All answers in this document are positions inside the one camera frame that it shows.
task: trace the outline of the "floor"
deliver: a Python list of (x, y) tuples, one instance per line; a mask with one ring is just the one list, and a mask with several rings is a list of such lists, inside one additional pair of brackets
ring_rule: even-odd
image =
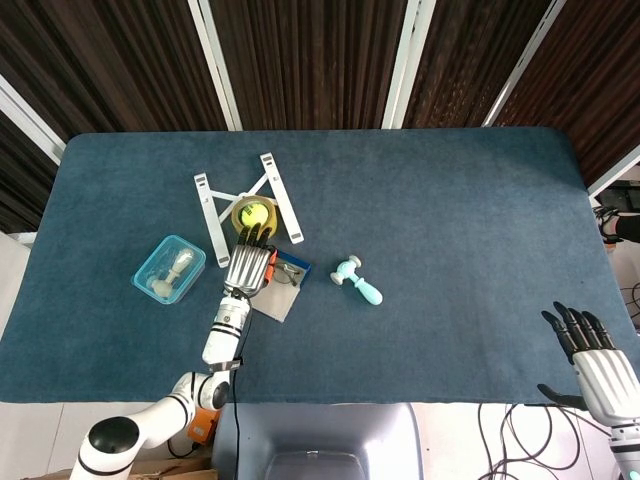
[[(0, 234), (0, 336), (17, 295), (29, 250)], [(137, 412), (144, 403), (0, 403), (0, 478), (16, 480), (70, 468), (84, 435), (98, 420)], [(502, 458), (500, 426), (507, 405), (488, 404), (482, 409), (482, 425), (493, 462)], [(478, 406), (473, 404), (414, 404), (422, 447), (425, 479), (478, 479), (488, 471), (488, 460), (477, 423)], [(588, 414), (580, 415), (590, 418)], [(577, 443), (569, 421), (556, 409), (550, 410), (553, 435), (540, 456), (547, 465), (569, 464)], [(512, 415), (514, 431), (522, 445), (536, 451), (544, 443), (549, 421), (540, 407), (518, 406)], [(554, 471), (555, 478), (615, 480), (617, 469), (605, 435), (570, 417), (580, 439), (576, 464)], [(509, 458), (525, 452), (505, 429)], [(184, 432), (176, 436), (174, 449), (188, 451)], [(169, 458), (165, 445), (143, 451), (138, 458)], [(553, 479), (554, 474), (529, 463), (509, 464), (509, 474), (519, 480)]]

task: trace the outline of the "yellow tennis ball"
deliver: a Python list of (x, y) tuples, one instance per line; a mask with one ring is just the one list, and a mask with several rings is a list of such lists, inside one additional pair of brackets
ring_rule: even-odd
[(246, 227), (253, 227), (256, 223), (264, 226), (268, 218), (269, 210), (261, 203), (250, 203), (240, 212), (240, 221)]

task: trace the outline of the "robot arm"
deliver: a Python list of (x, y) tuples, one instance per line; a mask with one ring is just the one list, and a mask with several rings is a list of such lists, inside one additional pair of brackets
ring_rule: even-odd
[(558, 395), (538, 385), (550, 400), (589, 410), (611, 428), (609, 447), (625, 480), (640, 479), (640, 383), (626, 355), (615, 348), (600, 320), (555, 302), (562, 321), (542, 312), (576, 372), (583, 397)]
[(154, 448), (186, 427), (196, 407), (219, 410), (227, 402), (230, 371), (236, 359), (250, 298), (264, 286), (275, 249), (266, 246), (270, 229), (258, 239), (260, 224), (240, 234), (225, 279), (220, 302), (202, 359), (210, 373), (185, 373), (169, 395), (149, 408), (125, 417), (95, 424), (85, 436), (71, 473), (71, 480), (126, 480), (141, 448)]

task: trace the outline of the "light blue toy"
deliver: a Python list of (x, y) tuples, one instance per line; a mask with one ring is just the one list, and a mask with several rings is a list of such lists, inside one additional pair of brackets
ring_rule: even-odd
[(360, 268), (362, 262), (355, 255), (349, 255), (349, 260), (342, 262), (338, 265), (338, 269), (331, 274), (331, 280), (336, 285), (342, 285), (344, 279), (347, 278), (353, 282), (353, 286), (356, 287), (362, 296), (367, 299), (371, 305), (380, 305), (382, 303), (382, 294), (380, 291), (364, 281), (364, 278), (358, 277), (355, 274), (356, 268)]

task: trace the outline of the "plastic container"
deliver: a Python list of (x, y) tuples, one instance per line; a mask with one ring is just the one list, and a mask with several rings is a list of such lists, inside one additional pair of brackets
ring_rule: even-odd
[(177, 235), (169, 235), (131, 278), (133, 285), (154, 300), (178, 302), (204, 270), (207, 256)]

